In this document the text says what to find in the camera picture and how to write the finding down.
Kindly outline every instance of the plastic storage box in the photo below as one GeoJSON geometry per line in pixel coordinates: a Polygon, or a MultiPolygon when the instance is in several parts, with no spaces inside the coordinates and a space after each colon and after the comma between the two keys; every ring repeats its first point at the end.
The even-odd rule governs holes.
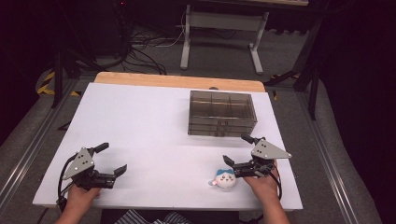
{"type": "Polygon", "coordinates": [[[240,137],[257,123],[250,94],[191,91],[189,134],[240,137]]]}

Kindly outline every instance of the human hand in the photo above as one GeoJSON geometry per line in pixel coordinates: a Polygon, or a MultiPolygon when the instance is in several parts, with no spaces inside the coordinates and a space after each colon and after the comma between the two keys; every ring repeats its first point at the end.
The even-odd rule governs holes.
{"type": "MultiPolygon", "coordinates": [[[[278,178],[279,173],[276,169],[272,170],[274,177],[278,178]]],[[[256,197],[264,205],[268,201],[278,200],[277,196],[277,183],[271,176],[256,177],[245,176],[244,180],[250,185],[256,197]]]]}
{"type": "Polygon", "coordinates": [[[101,189],[85,190],[73,185],[68,192],[66,208],[57,223],[79,223],[90,209],[93,199],[101,189]]]}

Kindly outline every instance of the white table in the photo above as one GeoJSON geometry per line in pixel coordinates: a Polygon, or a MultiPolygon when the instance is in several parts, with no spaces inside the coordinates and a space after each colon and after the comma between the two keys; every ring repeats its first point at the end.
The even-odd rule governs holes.
{"type": "MultiPolygon", "coordinates": [[[[114,189],[103,189],[93,206],[243,211],[260,209],[250,187],[238,179],[232,189],[211,187],[222,158],[251,159],[253,145],[235,137],[188,135],[188,88],[91,83],[39,187],[33,204],[54,206],[59,175],[81,147],[110,147],[93,156],[95,169],[112,174],[128,164],[114,189]]],[[[254,137],[284,148],[266,92],[250,93],[258,123],[254,137]]],[[[302,209],[289,160],[278,160],[285,210],[302,209]]]]}

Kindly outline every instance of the black cable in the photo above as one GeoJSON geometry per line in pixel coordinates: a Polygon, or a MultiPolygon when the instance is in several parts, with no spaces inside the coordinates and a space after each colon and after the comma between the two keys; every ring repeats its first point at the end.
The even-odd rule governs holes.
{"type": "MultiPolygon", "coordinates": [[[[154,65],[141,64],[141,63],[130,63],[130,62],[128,62],[128,61],[124,61],[124,62],[125,62],[125,63],[128,63],[128,64],[130,64],[130,65],[134,65],[134,66],[149,67],[149,68],[152,68],[152,69],[154,69],[154,70],[156,70],[157,72],[160,73],[160,71],[158,70],[158,68],[157,68],[156,66],[154,66],[154,65]]],[[[131,71],[134,71],[133,69],[130,69],[130,68],[126,67],[126,66],[125,66],[124,68],[126,68],[126,69],[128,69],[128,70],[131,70],[131,71]]]]}
{"type": "Polygon", "coordinates": [[[73,182],[70,182],[67,186],[66,186],[66,188],[64,188],[62,191],[61,191],[61,195],[64,197],[64,195],[66,194],[66,192],[69,190],[69,188],[71,187],[73,185],[73,182]]]}
{"type": "Polygon", "coordinates": [[[150,44],[149,44],[150,41],[157,40],[163,36],[164,35],[155,35],[154,37],[151,37],[149,34],[137,32],[135,35],[131,36],[131,44],[132,45],[141,45],[141,48],[139,48],[139,49],[143,50],[147,46],[150,46],[150,44]]]}
{"type": "Polygon", "coordinates": [[[162,47],[163,44],[173,44],[174,42],[175,42],[175,39],[166,37],[166,38],[165,38],[164,40],[162,40],[161,42],[152,45],[152,47],[158,47],[158,46],[162,47]]]}
{"type": "Polygon", "coordinates": [[[253,218],[249,221],[244,221],[244,220],[239,220],[239,223],[243,223],[243,224],[258,224],[260,220],[262,220],[264,218],[264,215],[261,215],[259,217],[253,218]]]}
{"type": "Polygon", "coordinates": [[[141,54],[143,54],[143,55],[146,56],[147,58],[149,58],[149,59],[151,60],[151,62],[146,62],[146,61],[144,61],[144,60],[141,60],[141,59],[137,58],[137,56],[135,55],[135,53],[134,53],[133,50],[131,51],[131,53],[132,53],[133,55],[131,55],[131,53],[130,53],[130,56],[131,56],[132,58],[136,59],[136,60],[139,61],[139,62],[146,63],[146,66],[156,67],[156,68],[157,68],[157,71],[160,73],[160,75],[162,75],[162,74],[166,75],[165,66],[163,66],[163,65],[160,64],[160,63],[156,63],[156,62],[154,61],[154,59],[152,59],[150,56],[148,56],[148,55],[147,55],[146,53],[144,53],[143,51],[138,50],[138,49],[134,49],[134,50],[137,51],[137,52],[139,52],[139,53],[141,53],[141,54]]]}
{"type": "Polygon", "coordinates": [[[44,215],[46,215],[48,210],[49,210],[48,208],[44,209],[44,211],[41,213],[40,218],[38,219],[36,224],[40,224],[41,223],[41,220],[43,219],[44,215]]]}
{"type": "Polygon", "coordinates": [[[73,160],[76,158],[76,156],[77,156],[77,154],[74,155],[74,156],[72,156],[72,157],[70,157],[70,158],[67,160],[67,162],[64,164],[64,168],[63,168],[62,171],[61,171],[61,176],[59,177],[59,183],[58,183],[58,198],[59,198],[59,199],[62,198],[62,191],[61,191],[61,188],[62,188],[62,181],[63,181],[63,177],[64,177],[64,172],[66,171],[67,165],[68,165],[71,161],[73,161],[73,160]]]}
{"type": "Polygon", "coordinates": [[[282,199],[282,181],[280,180],[280,174],[279,174],[279,171],[277,170],[277,167],[276,166],[274,166],[274,167],[276,169],[277,176],[278,176],[279,180],[277,180],[277,178],[271,172],[269,173],[269,175],[275,180],[277,187],[279,188],[279,195],[277,196],[277,198],[279,200],[281,200],[282,199]]]}
{"type": "MultiPolygon", "coordinates": [[[[99,66],[103,67],[104,69],[110,68],[110,67],[114,67],[120,63],[122,63],[126,57],[128,56],[128,52],[126,51],[121,57],[120,59],[116,60],[114,63],[106,63],[106,64],[98,64],[99,66]]],[[[83,64],[78,63],[78,67],[86,70],[86,71],[96,71],[97,69],[93,69],[90,66],[84,66],[83,64]]]]}
{"type": "Polygon", "coordinates": [[[142,72],[142,71],[133,70],[133,69],[131,69],[131,68],[125,66],[123,63],[121,63],[121,66],[122,66],[122,68],[123,68],[124,71],[128,70],[128,71],[134,72],[134,73],[146,74],[145,72],[142,72]]]}

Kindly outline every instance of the stuffed animal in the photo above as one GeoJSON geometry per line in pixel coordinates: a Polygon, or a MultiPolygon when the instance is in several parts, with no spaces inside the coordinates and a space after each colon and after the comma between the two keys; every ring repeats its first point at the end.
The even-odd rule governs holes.
{"type": "Polygon", "coordinates": [[[232,169],[221,170],[216,173],[215,180],[209,181],[210,186],[219,186],[222,189],[232,188],[236,184],[235,174],[232,169]]]}

